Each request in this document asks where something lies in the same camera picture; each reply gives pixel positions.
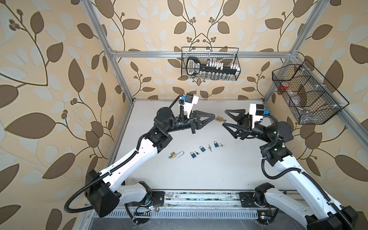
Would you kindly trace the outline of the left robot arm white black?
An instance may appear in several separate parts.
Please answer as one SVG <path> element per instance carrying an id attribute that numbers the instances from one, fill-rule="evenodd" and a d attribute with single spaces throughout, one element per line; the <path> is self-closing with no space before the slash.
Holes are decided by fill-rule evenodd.
<path id="1" fill-rule="evenodd" d="M 169 145 L 173 139 L 171 132 L 189 129 L 195 133 L 215 120 L 214 114 L 193 110 L 197 103 L 198 96 L 194 94 L 179 95 L 169 107 L 160 108 L 153 127 L 139 137 L 134 149 L 100 172 L 91 170 L 87 173 L 85 186 L 66 201 L 64 211 L 80 213 L 94 210 L 102 218 L 118 205 L 145 201 L 151 188 L 145 182 L 127 186 L 125 180 Z"/>

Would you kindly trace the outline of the brass padlock with keys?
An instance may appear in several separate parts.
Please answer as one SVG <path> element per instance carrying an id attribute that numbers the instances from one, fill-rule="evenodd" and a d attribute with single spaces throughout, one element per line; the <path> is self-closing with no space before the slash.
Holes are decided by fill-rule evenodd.
<path id="1" fill-rule="evenodd" d="M 219 117 L 219 116 L 215 116 L 215 121 L 217 121 L 217 122 L 227 122 L 226 119 L 224 119 L 223 117 Z"/>

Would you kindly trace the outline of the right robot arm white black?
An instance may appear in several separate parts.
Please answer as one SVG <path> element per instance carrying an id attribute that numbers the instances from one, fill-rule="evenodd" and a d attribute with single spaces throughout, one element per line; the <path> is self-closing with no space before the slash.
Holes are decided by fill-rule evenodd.
<path id="1" fill-rule="evenodd" d="M 276 207 L 307 230 L 355 229 L 358 213 L 329 195 L 285 146 L 286 142 L 293 140 L 292 129 L 287 122 L 279 122 L 261 108 L 256 109 L 255 114 L 244 109 L 225 110 L 225 113 L 236 122 L 223 123 L 235 139 L 255 138 L 266 142 L 260 146 L 263 175 L 269 180 L 287 178 L 307 203 L 304 205 L 274 185 L 263 183 L 255 188 L 255 203 L 258 206 Z"/>

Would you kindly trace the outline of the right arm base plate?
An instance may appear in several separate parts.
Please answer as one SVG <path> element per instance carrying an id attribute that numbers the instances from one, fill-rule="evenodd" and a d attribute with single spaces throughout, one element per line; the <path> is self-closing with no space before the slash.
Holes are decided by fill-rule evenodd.
<path id="1" fill-rule="evenodd" d="M 261 208 L 260 206 L 260 194 L 254 192 L 240 192 L 239 198 L 242 208 Z"/>

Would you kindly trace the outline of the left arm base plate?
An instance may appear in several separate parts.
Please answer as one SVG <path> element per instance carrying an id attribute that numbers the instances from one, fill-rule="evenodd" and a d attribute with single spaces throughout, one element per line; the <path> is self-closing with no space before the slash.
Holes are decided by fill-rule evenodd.
<path id="1" fill-rule="evenodd" d="M 164 205 L 165 192 L 153 191 L 148 193 L 142 201 L 136 202 L 135 206 L 139 207 L 162 207 Z"/>

